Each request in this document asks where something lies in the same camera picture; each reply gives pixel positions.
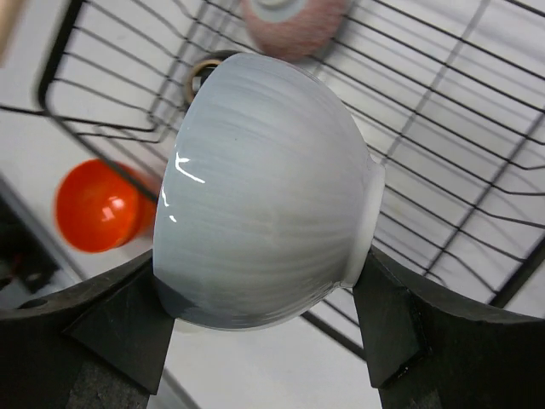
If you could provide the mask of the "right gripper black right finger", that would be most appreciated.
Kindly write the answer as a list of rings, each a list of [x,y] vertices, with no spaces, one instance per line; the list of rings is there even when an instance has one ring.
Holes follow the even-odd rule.
[[[476,302],[371,249],[353,297],[384,408],[542,408],[544,321]]]

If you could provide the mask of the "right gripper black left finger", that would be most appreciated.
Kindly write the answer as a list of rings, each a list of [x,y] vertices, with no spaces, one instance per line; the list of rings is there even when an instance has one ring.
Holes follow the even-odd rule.
[[[144,408],[174,320],[152,253],[1,313],[3,408]]]

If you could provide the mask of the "grey white bowl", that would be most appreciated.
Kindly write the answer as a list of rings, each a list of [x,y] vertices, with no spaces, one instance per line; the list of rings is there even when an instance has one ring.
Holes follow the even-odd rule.
[[[197,92],[169,156],[154,227],[160,301],[221,331],[277,325],[356,285],[385,169],[319,79],[238,53]]]

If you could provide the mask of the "brown bowl beige inside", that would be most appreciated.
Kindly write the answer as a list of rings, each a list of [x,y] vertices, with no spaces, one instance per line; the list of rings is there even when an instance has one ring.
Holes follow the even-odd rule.
[[[226,59],[239,54],[236,50],[219,50],[206,54],[188,72],[184,83],[184,100],[190,106],[211,73]]]

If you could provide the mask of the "black white patterned bowl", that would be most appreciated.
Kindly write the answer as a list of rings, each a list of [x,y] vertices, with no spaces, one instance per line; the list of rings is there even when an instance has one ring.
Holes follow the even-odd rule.
[[[241,2],[246,29],[261,52],[295,61],[323,48],[341,26],[348,0]]]

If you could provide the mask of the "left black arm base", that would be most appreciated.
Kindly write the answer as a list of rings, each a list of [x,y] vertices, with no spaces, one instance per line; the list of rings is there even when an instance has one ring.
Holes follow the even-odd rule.
[[[8,204],[1,200],[1,309],[36,296],[59,267]]]

